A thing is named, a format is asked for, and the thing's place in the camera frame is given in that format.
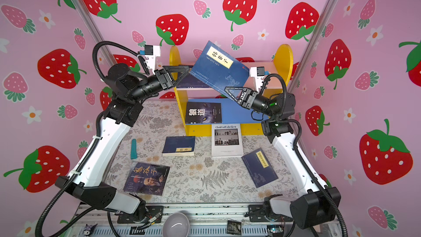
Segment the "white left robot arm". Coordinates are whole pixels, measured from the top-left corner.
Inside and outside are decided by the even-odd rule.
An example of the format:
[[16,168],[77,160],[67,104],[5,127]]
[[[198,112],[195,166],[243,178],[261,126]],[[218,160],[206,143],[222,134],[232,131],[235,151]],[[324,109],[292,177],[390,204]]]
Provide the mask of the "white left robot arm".
[[106,169],[119,144],[137,122],[143,103],[161,91],[177,86],[181,79],[173,74],[188,75],[186,65],[164,66],[154,75],[132,71],[126,64],[112,66],[107,75],[97,68],[100,78],[112,89],[113,98],[96,122],[96,135],[82,159],[67,176],[61,176],[56,186],[96,210],[119,211],[141,221],[148,210],[145,201],[124,193],[103,182]]

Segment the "dark blue thick book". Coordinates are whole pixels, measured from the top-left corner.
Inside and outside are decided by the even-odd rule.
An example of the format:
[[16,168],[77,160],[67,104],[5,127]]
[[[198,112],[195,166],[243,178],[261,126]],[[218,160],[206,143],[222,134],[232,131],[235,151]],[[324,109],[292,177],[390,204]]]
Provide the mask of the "dark blue thick book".
[[209,86],[201,80],[195,78],[193,75],[188,74],[176,85],[176,88],[209,88]]

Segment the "blue book yellow label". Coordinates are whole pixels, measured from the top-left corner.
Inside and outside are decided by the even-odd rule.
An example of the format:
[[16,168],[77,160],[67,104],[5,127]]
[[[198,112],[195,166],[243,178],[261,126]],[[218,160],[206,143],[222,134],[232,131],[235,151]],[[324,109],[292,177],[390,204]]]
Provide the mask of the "blue book yellow label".
[[250,70],[212,42],[207,42],[190,74],[220,94],[226,87],[243,87],[250,76]]

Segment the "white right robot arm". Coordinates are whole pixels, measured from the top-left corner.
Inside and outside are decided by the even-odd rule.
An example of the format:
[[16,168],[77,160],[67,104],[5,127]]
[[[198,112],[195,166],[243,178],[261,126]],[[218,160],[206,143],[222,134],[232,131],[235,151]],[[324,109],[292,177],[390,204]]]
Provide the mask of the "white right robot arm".
[[250,88],[241,87],[226,87],[225,91],[239,106],[269,117],[261,122],[263,133],[281,154],[296,183],[298,198],[270,198],[267,215],[288,216],[301,229],[337,219],[342,236],[346,237],[348,230],[338,208],[339,190],[329,187],[317,174],[298,144],[302,128],[297,120],[290,118],[295,112],[295,96],[281,93],[267,98]]

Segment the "black wolf cover book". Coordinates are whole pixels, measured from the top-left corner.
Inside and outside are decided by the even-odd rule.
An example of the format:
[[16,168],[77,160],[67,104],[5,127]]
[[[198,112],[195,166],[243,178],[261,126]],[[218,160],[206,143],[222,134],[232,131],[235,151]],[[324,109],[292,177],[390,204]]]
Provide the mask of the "black wolf cover book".
[[187,102],[186,124],[220,124],[222,109],[220,103]]

